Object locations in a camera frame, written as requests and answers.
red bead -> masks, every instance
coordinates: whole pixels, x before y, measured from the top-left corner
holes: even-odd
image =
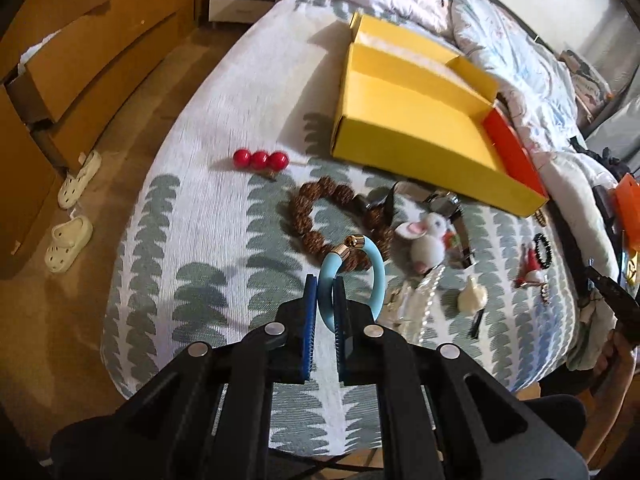
[[[251,152],[242,148],[234,153],[234,166],[238,169],[248,168],[251,163]]]
[[[273,152],[269,156],[268,163],[273,171],[282,171],[289,165],[289,157],[283,152]]]
[[[263,152],[255,152],[251,156],[251,167],[254,170],[263,170],[267,167],[267,160],[269,160],[269,153]]]

light blue hair tie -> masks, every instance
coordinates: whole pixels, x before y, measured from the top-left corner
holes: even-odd
[[[385,299],[386,276],[385,263],[375,243],[363,235],[350,235],[344,239],[344,243],[334,247],[322,261],[320,276],[318,277],[318,309],[322,321],[331,332],[335,332],[334,325],[334,301],[332,290],[334,288],[335,275],[338,273],[342,262],[347,259],[352,249],[365,251],[373,266],[373,289],[367,304],[377,319],[382,310]]]

patterned bedspread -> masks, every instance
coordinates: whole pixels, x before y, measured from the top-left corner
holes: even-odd
[[[319,269],[289,233],[286,206],[292,191],[326,174],[364,194],[395,181],[329,156],[354,10],[335,0],[279,2],[233,47],[178,117],[122,237],[104,320],[102,358],[124,396],[188,343],[236,342],[273,319],[279,304],[302,296],[306,274]],[[236,171],[230,156],[244,146],[285,150],[298,164],[276,182]],[[416,208],[397,207],[398,221],[417,219]],[[543,230],[533,219],[475,202],[465,203],[463,217],[478,263],[468,271],[444,273],[428,320],[428,346],[453,341],[517,390],[551,371],[570,347],[576,307],[569,273],[552,226]],[[359,231],[323,200],[316,204],[314,222],[331,242]],[[521,246],[540,231],[554,252],[548,305],[538,291],[513,286]],[[386,272],[389,287],[410,275],[406,247],[393,248]],[[488,288],[478,340],[468,338],[470,318],[456,309],[468,272]],[[356,299],[367,294],[371,275],[350,272],[345,280],[348,295]],[[275,388],[271,446],[340,454],[379,445],[375,389],[338,383],[334,338],[319,320],[312,380]]]

metal screw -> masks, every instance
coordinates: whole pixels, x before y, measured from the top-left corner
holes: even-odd
[[[188,350],[189,355],[191,357],[202,357],[208,351],[209,351],[209,348],[207,348],[207,345],[200,341],[190,345]]]
[[[384,331],[385,329],[380,325],[367,325],[364,327],[364,335],[368,337],[380,337]]]
[[[269,335],[280,335],[284,333],[284,325],[274,321],[264,326],[264,331]]]
[[[457,359],[460,357],[460,348],[452,344],[442,345],[440,347],[440,354],[445,359]]]

slipper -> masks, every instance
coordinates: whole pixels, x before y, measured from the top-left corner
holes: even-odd
[[[51,230],[53,240],[47,248],[44,263],[51,272],[65,272],[91,238],[94,228],[89,219],[80,215]]]
[[[89,153],[80,171],[78,171],[78,176],[74,178],[67,174],[58,192],[58,205],[62,209],[69,209],[74,206],[80,198],[80,195],[82,195],[84,188],[89,184],[94,175],[98,173],[101,163],[102,157],[100,153],[93,150]]]

